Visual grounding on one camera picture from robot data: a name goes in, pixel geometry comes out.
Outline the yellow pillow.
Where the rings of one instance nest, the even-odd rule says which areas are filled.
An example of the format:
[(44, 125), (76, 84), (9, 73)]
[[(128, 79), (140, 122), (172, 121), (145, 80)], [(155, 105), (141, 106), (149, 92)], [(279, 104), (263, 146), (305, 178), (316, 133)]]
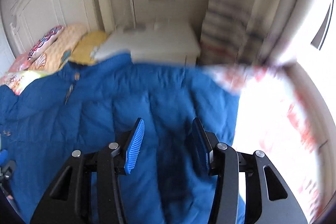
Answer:
[(108, 35), (103, 31), (96, 31), (86, 34), (76, 45), (69, 58), (70, 62), (80, 65), (94, 65), (93, 58), (95, 51), (104, 43)]

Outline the white wooden headboard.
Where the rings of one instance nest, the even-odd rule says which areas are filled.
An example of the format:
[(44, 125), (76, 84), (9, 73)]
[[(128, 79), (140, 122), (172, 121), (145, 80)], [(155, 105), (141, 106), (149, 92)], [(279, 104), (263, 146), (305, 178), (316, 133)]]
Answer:
[(116, 29), (111, 0), (19, 0), (13, 13), (10, 30), (19, 53), (56, 25), (81, 23), (88, 32), (108, 34)]

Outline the cream textured pillow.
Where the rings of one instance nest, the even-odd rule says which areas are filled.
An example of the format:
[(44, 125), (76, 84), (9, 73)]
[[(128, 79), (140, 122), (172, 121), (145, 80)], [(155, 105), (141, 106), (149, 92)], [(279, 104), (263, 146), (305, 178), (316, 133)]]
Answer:
[(30, 71), (55, 73), (66, 63), (78, 42), (87, 33), (84, 24), (71, 24), (29, 67)]

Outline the white nightstand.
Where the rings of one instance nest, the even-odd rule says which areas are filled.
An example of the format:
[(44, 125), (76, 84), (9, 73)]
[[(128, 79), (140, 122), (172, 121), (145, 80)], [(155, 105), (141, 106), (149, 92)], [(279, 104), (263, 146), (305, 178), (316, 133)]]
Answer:
[(147, 24), (144, 29), (116, 31), (95, 48), (96, 61), (129, 52), (135, 63), (195, 66), (201, 53), (197, 37), (187, 22)]

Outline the blue quilted puffer jacket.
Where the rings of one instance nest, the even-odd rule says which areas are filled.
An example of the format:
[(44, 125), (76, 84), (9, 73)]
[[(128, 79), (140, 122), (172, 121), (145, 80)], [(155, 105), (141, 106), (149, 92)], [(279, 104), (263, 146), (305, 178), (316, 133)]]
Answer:
[(217, 180), (197, 170), (187, 137), (199, 118), (232, 144), (238, 105), (200, 70), (134, 64), (127, 53), (92, 67), (68, 63), (19, 95), (1, 86), (1, 142), (17, 163), (10, 188), (23, 220), (74, 150), (99, 151), (142, 118), (135, 168), (120, 178), (127, 221), (206, 223)]

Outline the patterned round cushion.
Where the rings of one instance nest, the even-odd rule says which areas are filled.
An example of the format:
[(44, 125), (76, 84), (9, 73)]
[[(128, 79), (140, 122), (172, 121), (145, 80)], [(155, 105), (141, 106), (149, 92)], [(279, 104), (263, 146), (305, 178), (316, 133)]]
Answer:
[(30, 49), (27, 56), (27, 61), (33, 63), (42, 53), (45, 52), (64, 31), (65, 27), (62, 25), (55, 26), (46, 32)]

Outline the floral quilt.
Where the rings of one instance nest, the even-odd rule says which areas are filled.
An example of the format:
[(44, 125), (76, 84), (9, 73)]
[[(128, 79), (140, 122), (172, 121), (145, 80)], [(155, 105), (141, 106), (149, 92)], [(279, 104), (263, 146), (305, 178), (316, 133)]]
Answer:
[(321, 213), (317, 145), (303, 103), (285, 73), (265, 68), (198, 69), (239, 97), (236, 150), (262, 150), (280, 171), (307, 223)]

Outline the nautical print curtain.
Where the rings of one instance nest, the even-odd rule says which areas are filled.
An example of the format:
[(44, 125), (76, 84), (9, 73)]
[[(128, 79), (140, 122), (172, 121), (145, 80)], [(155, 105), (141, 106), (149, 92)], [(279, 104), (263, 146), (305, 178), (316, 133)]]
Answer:
[(265, 64), (296, 2), (209, 0), (202, 24), (200, 64)]

